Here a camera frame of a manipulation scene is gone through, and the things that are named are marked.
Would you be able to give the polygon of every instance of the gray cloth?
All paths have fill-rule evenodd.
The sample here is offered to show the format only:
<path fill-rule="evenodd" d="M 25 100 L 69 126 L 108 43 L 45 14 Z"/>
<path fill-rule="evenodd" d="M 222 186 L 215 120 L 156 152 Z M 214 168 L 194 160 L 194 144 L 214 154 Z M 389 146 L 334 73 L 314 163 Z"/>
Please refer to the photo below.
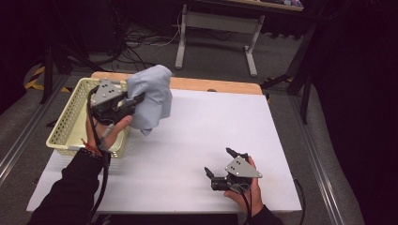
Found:
<path fill-rule="evenodd" d="M 145 92 L 145 99 L 135 108 L 130 126 L 141 129 L 148 135 L 159 121 L 170 116 L 172 93 L 170 77 L 172 72 L 167 67 L 156 65 L 131 75 L 126 79 L 128 100 Z"/>

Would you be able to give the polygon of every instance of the white tabletop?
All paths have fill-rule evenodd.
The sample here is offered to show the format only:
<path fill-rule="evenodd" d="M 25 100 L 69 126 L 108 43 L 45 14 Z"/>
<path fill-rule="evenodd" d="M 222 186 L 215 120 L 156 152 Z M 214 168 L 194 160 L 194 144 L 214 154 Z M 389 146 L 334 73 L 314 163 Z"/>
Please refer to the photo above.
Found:
<path fill-rule="evenodd" d="M 264 96 L 172 90 L 171 117 L 144 136 L 131 129 L 122 158 L 111 162 L 100 213 L 235 213 L 213 191 L 204 168 L 225 176 L 230 147 L 249 153 L 263 202 L 271 211 L 301 210 L 299 197 Z M 34 211 L 71 157 L 54 151 L 27 211 Z"/>

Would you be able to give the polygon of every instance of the person's arm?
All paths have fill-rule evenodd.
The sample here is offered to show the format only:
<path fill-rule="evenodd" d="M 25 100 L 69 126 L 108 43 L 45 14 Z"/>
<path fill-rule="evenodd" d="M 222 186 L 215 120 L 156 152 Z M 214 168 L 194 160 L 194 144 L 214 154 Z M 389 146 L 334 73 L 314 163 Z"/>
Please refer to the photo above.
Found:
<path fill-rule="evenodd" d="M 255 168 L 254 161 L 252 157 L 249 157 L 249 163 Z M 237 203 L 239 208 L 246 214 L 247 207 L 246 203 L 243 200 L 243 197 L 232 191 L 227 190 L 224 192 L 224 196 L 232 199 L 234 202 Z M 275 217 L 263 204 L 263 200 L 261 198 L 261 188 L 258 185 L 258 178 L 253 178 L 251 184 L 250 192 L 247 191 L 245 193 L 246 199 L 249 202 L 249 205 L 252 206 L 252 219 L 250 220 L 251 225 L 282 225 L 282 221 Z"/>
<path fill-rule="evenodd" d="M 115 143 L 117 134 L 131 120 L 131 116 L 126 116 L 114 126 L 103 140 L 105 148 L 109 149 Z M 98 124 L 96 132 L 101 136 L 106 128 Z M 88 119 L 86 132 L 88 144 L 95 146 L 94 132 Z M 50 193 L 27 224 L 86 224 L 94 204 L 94 194 L 99 187 L 98 175 L 101 170 L 102 161 L 99 156 L 85 148 L 78 151 L 68 167 L 62 171 L 62 178 L 53 184 Z"/>

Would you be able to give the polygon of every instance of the gray carpet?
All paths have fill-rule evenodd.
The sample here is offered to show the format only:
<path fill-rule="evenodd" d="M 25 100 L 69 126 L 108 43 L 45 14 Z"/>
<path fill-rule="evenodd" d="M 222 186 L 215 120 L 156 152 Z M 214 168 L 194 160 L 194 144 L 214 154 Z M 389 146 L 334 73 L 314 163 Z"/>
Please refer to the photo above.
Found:
<path fill-rule="evenodd" d="M 234 34 L 226 41 L 219 41 L 201 33 L 190 33 L 187 37 L 187 48 L 181 70 L 174 69 L 177 42 L 172 42 L 167 46 L 143 45 L 136 49 L 136 52 L 146 62 L 167 66 L 177 77 L 262 83 L 265 78 L 277 77 L 285 73 L 299 45 L 299 40 L 294 40 L 291 37 L 272 39 L 268 35 L 260 36 L 253 52 L 259 76 L 252 78 L 249 75 L 242 50 L 243 45 L 250 40 L 251 38 L 248 36 Z M 103 56 L 92 56 L 93 60 L 98 58 L 103 58 Z M 120 62 L 113 62 L 104 67 L 121 72 L 136 70 L 135 65 Z M 90 72 L 87 72 L 86 68 L 77 67 L 65 86 L 72 87 L 82 77 L 88 76 L 90 76 Z M 300 121 L 294 115 L 289 97 L 284 92 L 285 87 L 286 83 L 281 83 L 272 88 L 269 107 L 291 172 L 304 189 L 307 208 L 304 224 L 333 224 L 309 160 L 306 142 L 299 129 Z M 24 125 L 31 119 L 33 111 L 40 102 L 41 95 L 41 91 L 29 89 L 22 99 L 0 116 L 3 130 L 0 134 L 1 159 L 5 157 L 8 149 L 18 139 Z M 46 124 L 59 116 L 69 97 L 70 93 L 57 93 L 53 103 L 39 121 L 33 137 L 0 187 L 1 225 L 24 224 L 30 218 L 30 213 L 25 211 L 26 206 L 35 190 L 34 183 L 40 177 L 52 153 L 52 149 L 45 144 L 51 132 Z M 307 128 L 311 132 L 316 150 L 336 194 L 336 201 L 341 208 L 345 224 L 363 224 L 358 203 L 333 153 L 322 109 L 314 88 L 310 97 Z M 284 224 L 299 224 L 301 212 L 278 214 L 278 217 L 283 219 Z"/>

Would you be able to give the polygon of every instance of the yellow basket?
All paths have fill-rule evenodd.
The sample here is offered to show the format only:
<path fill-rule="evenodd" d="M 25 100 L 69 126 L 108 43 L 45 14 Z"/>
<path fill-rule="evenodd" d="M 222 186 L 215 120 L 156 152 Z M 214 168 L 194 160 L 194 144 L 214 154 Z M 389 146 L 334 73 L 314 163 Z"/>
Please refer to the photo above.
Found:
<path fill-rule="evenodd" d="M 124 81 L 120 83 L 122 91 L 127 91 Z M 82 139 L 87 140 L 85 133 L 86 102 L 88 92 L 99 85 L 99 79 L 82 78 L 79 80 L 64 111 L 47 139 L 47 146 L 56 149 L 61 155 L 74 156 L 76 151 L 84 147 Z M 129 134 L 130 127 L 120 132 L 114 145 L 109 149 L 113 158 L 121 158 Z"/>

